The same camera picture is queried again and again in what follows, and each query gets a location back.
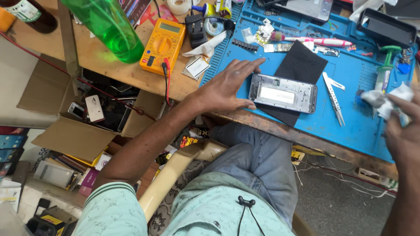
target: green plastic bottle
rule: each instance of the green plastic bottle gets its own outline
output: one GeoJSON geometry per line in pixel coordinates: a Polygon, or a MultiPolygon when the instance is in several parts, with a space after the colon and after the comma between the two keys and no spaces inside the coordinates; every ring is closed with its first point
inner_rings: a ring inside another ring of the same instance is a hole
{"type": "Polygon", "coordinates": [[[124,63],[140,60],[144,45],[118,0],[61,0],[124,63]]]}

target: hand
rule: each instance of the hand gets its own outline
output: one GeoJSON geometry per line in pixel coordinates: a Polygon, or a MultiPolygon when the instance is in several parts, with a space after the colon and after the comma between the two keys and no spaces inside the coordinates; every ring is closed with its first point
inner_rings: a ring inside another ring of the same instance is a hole
{"type": "Polygon", "coordinates": [[[255,110],[255,104],[248,99],[239,99],[236,93],[252,72],[261,73],[259,66],[265,58],[254,61],[233,60],[213,79],[186,97],[194,103],[201,113],[249,108],[255,110]]]}
{"type": "Polygon", "coordinates": [[[405,172],[407,168],[420,168],[420,92],[414,90],[411,102],[388,95],[388,98],[406,113],[412,122],[402,128],[399,114],[392,111],[386,128],[386,145],[397,165],[398,171],[405,172]]]}

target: light green shirt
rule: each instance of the light green shirt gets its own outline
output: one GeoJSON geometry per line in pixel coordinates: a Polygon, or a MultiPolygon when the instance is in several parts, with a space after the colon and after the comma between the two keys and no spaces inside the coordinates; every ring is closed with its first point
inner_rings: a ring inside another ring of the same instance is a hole
{"type": "MultiPolygon", "coordinates": [[[[294,235],[281,216],[255,191],[229,175],[211,172],[195,178],[179,192],[172,206],[171,223],[162,236],[237,235],[244,211],[238,196],[255,200],[252,213],[266,236],[294,235]]],[[[92,192],[74,235],[146,236],[147,222],[133,188],[116,182],[92,192]]],[[[240,235],[262,235],[248,208],[240,235]]]]}

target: glass bottle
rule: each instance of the glass bottle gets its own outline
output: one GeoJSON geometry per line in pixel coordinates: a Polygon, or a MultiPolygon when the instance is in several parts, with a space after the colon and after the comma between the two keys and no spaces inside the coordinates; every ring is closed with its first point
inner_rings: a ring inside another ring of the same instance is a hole
{"type": "Polygon", "coordinates": [[[61,0],[124,63],[140,60],[144,46],[117,0],[61,0]]]}
{"type": "Polygon", "coordinates": [[[39,33],[48,34],[57,28],[57,20],[34,0],[0,0],[0,6],[39,33]]]}

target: chair armrest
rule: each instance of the chair armrest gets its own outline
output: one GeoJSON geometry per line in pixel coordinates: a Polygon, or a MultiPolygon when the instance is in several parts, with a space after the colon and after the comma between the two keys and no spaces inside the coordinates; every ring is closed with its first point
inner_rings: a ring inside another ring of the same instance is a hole
{"type": "Polygon", "coordinates": [[[146,221],[149,222],[178,177],[194,159],[213,161],[226,150],[226,146],[210,139],[176,151],[139,200],[146,221]]]}

